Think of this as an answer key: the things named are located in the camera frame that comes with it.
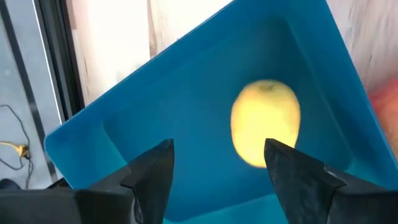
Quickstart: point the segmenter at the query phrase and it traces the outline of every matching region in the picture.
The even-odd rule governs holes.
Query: yellow apple
[[[245,86],[232,107],[235,150],[255,167],[267,167],[264,159],[267,138],[294,147],[299,127],[299,101],[292,89],[275,80],[259,80]]]
[[[398,159],[398,78],[393,77],[369,93],[374,112]]]

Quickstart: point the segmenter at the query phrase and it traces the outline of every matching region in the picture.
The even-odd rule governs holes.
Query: blue plastic bin
[[[232,104],[275,79],[300,102],[301,150],[389,189],[397,163],[324,0],[236,0],[66,122],[45,148],[85,188],[175,143],[164,223],[287,223],[265,169],[235,153]]]

